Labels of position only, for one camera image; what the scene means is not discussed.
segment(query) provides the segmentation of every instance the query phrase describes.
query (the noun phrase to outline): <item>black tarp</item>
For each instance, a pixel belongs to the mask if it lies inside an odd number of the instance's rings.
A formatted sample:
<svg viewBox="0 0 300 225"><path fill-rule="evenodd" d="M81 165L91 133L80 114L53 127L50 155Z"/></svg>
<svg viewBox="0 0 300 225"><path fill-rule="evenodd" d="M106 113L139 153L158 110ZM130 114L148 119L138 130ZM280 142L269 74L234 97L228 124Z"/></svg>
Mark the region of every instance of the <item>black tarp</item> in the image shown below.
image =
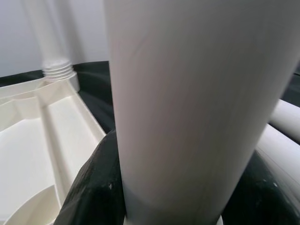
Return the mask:
<svg viewBox="0 0 300 225"><path fill-rule="evenodd" d="M125 214L108 62L74 66L79 95L98 123L110 132L81 168L55 225L121 225ZM0 86L41 78L41 71L0 77ZM300 107L300 76L293 75L282 99ZM223 215L225 225L298 225L298 212L254 154Z"/></svg>

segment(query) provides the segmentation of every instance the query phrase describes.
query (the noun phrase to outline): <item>white wall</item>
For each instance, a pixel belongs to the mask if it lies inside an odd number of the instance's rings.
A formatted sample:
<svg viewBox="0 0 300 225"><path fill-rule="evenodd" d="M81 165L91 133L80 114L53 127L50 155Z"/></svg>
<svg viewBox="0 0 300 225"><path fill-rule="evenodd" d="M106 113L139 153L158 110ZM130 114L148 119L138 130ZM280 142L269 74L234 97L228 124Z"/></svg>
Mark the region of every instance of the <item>white wall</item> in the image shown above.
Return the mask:
<svg viewBox="0 0 300 225"><path fill-rule="evenodd" d="M0 76L41 69L23 0L0 0ZM76 63L108 60L102 0L47 0L63 48Z"/></svg>

